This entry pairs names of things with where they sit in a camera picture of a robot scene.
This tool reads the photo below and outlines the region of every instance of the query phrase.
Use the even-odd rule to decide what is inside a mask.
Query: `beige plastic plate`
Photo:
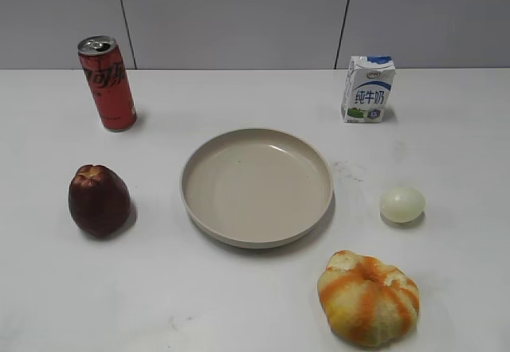
[[[304,141],[281,131],[243,129],[211,139],[191,155],[181,179],[193,222],[243,248],[295,241],[327,212],[332,175]]]

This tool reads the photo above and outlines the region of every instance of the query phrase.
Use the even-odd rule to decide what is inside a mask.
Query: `white wall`
[[[510,0],[351,0],[338,68],[390,54],[400,68],[510,67]]]
[[[347,0],[0,0],[0,68],[78,68],[107,34],[128,68],[333,68]],[[338,68],[510,67],[510,0],[350,0]],[[131,55],[129,33],[135,58]]]
[[[124,0],[139,68],[333,68],[347,0]]]
[[[133,58],[119,0],[0,0],[0,68],[79,68],[78,42],[107,34]]]

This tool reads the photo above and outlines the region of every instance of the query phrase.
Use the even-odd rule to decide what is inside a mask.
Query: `red apple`
[[[128,188],[106,166],[84,165],[69,185],[69,211],[80,229],[94,237],[107,237],[129,217]]]

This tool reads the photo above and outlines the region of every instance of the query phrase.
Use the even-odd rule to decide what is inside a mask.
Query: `small milk box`
[[[353,56],[343,92],[346,123],[380,123],[390,97],[395,66],[389,56]]]

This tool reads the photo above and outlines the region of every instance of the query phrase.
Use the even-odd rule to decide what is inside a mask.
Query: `red soda can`
[[[78,56],[104,127],[129,128],[136,121],[135,104],[116,40],[87,37],[78,44]]]

